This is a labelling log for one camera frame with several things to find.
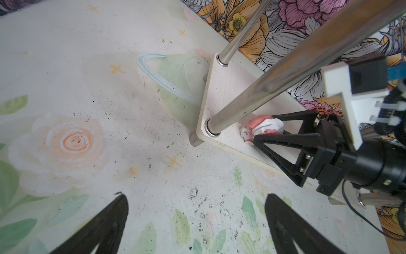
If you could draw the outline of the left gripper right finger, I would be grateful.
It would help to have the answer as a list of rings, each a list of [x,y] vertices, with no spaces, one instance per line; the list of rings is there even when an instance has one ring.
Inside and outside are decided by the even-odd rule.
[[[315,230],[275,194],[265,202],[265,214],[278,254],[342,254],[343,252]]]

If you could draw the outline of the pink white hooded toy figure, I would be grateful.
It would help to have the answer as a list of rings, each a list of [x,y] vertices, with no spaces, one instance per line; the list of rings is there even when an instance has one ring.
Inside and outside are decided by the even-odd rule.
[[[254,138],[257,135],[281,135],[283,133],[284,123],[280,119],[269,115],[259,115],[249,120],[247,126],[240,128],[240,136],[250,146],[254,146]]]

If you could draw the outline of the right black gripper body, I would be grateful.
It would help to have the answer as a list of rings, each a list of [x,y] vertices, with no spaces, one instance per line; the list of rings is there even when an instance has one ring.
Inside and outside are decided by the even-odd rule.
[[[316,179],[318,192],[330,196],[339,183],[406,199],[406,149],[380,139],[366,140],[354,149],[340,117],[315,123],[316,116],[301,124],[309,135],[299,155],[299,174]]]

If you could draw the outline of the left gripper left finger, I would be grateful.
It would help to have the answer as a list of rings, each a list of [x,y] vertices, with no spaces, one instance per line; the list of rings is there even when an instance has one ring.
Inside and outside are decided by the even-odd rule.
[[[116,254],[129,214],[128,199],[118,195],[53,254]]]

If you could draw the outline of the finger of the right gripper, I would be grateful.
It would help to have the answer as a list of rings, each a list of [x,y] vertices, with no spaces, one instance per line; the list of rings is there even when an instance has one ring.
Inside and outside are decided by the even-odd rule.
[[[295,164],[285,159],[279,152],[268,145],[288,147],[303,151],[305,148],[318,148],[320,134],[261,134],[254,137],[254,145],[269,157],[297,186],[303,187],[307,177],[300,173],[301,158],[298,157]]]
[[[273,118],[280,119],[281,121],[297,121],[301,120],[302,124],[299,129],[299,134],[315,133],[316,125],[315,121],[319,112],[317,109],[306,110],[300,112],[293,112],[288,114],[273,115]]]

